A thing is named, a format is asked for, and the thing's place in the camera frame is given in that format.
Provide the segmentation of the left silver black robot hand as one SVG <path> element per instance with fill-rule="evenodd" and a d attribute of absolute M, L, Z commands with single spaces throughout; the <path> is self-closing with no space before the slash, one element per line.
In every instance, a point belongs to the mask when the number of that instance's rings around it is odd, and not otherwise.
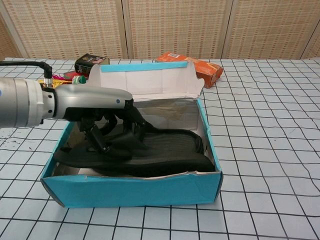
<path fill-rule="evenodd" d="M 104 140 L 96 121 L 105 118 L 113 126 L 115 117 L 126 123 L 145 127 L 147 121 L 134 106 L 133 95 L 125 90 L 96 86 L 60 85 L 52 90 L 54 106 L 48 109 L 49 117 L 79 123 L 93 148 L 102 154 L 109 154 L 112 147 Z"/>

